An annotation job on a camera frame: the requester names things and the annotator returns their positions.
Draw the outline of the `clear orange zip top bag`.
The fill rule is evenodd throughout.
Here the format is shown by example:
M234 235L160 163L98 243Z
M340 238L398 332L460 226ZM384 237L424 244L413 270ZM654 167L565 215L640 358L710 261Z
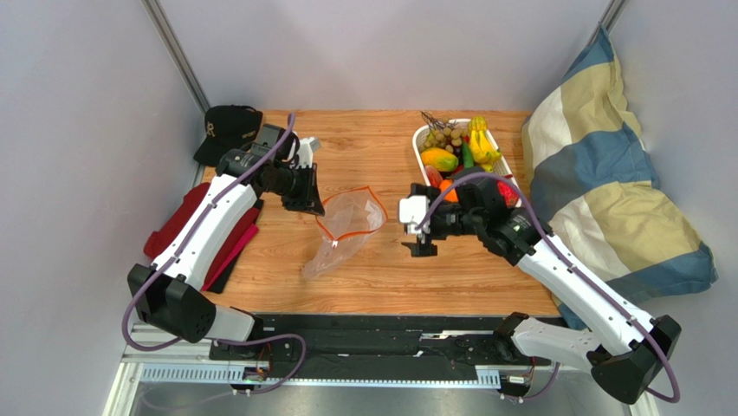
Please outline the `clear orange zip top bag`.
M354 257L387 221L387 211L370 186L340 192L323 201L325 215L317 218L322 242L301 270L315 279Z

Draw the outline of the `yellow banana bunch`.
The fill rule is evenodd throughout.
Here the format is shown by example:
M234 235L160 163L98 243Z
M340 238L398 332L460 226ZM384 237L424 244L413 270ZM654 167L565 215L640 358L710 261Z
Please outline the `yellow banana bunch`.
M470 119L467 128L469 130L469 149L475 163L487 172L492 172L494 164L502 158L502 153L493 146L486 136L487 121L482 116L474 116Z

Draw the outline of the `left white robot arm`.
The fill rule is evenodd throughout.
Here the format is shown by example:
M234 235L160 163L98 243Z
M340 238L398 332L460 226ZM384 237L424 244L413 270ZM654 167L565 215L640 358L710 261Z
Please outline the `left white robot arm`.
M300 139L291 127L265 124L250 143L225 153L183 230L150 265L136 264L129 271L133 299L125 315L137 314L175 341L247 341L255 317L206 298L201 291L207 274L265 192L280 196L287 211L324 215L314 163L319 149L316 137Z

